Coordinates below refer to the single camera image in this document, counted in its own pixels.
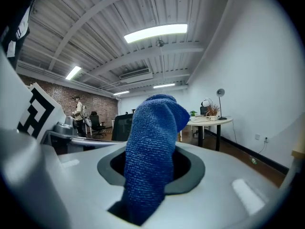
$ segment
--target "black lamp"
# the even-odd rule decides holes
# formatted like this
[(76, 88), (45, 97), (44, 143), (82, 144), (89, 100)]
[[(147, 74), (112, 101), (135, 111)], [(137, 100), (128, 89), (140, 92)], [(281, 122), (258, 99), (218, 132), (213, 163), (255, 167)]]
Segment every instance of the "black lamp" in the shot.
[(219, 98), (219, 106), (220, 106), (220, 117), (218, 118), (219, 120), (226, 120), (226, 117), (223, 117), (221, 114), (221, 104), (220, 104), (220, 97), (222, 97), (224, 95), (224, 89), (220, 88), (217, 90), (216, 95)]

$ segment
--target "man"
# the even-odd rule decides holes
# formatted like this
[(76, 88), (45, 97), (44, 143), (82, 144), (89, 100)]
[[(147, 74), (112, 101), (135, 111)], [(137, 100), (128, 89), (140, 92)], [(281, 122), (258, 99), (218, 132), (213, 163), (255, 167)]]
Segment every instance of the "man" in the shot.
[(80, 102), (80, 97), (75, 96), (73, 99), (76, 102), (76, 111), (72, 112), (72, 117), (74, 117), (77, 125), (77, 132), (79, 133), (80, 136), (86, 137), (86, 134), (83, 130), (83, 119), (82, 119), (82, 104)]

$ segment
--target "table leg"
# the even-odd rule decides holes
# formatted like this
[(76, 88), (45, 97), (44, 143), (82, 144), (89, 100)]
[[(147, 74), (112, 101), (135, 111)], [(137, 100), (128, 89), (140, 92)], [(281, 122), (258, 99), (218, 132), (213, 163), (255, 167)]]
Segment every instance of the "table leg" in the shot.
[(221, 125), (217, 125), (217, 136), (216, 136), (216, 151), (219, 151), (220, 147), (220, 131), (221, 131)]
[(203, 145), (203, 126), (198, 127), (198, 146), (202, 147)]

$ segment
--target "desk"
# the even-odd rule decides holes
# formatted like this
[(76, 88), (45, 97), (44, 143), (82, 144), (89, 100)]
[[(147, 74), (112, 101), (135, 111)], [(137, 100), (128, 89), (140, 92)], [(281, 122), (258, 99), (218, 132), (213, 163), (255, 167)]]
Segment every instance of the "desk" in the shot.
[(220, 146), (220, 132), (221, 132), (221, 125), (229, 123), (233, 121), (233, 118), (227, 118), (226, 120), (215, 120), (211, 121), (208, 117), (196, 117), (194, 121), (189, 121), (187, 125), (190, 126), (197, 126), (198, 127), (198, 146), (202, 147), (202, 139), (203, 139), (203, 127), (204, 126), (217, 126), (217, 136), (216, 136), (216, 151), (219, 151)]

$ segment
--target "black hole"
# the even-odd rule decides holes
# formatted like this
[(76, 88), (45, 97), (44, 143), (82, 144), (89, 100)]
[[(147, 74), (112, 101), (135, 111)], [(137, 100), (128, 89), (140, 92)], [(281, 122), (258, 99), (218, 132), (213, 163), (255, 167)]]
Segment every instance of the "black hole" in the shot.
[[(114, 157), (110, 166), (116, 172), (124, 176), (124, 168), (126, 161), (126, 152), (121, 153), (120, 155)], [(180, 177), (184, 176), (191, 168), (190, 160), (183, 154), (174, 151), (173, 153), (173, 180), (177, 180)]]

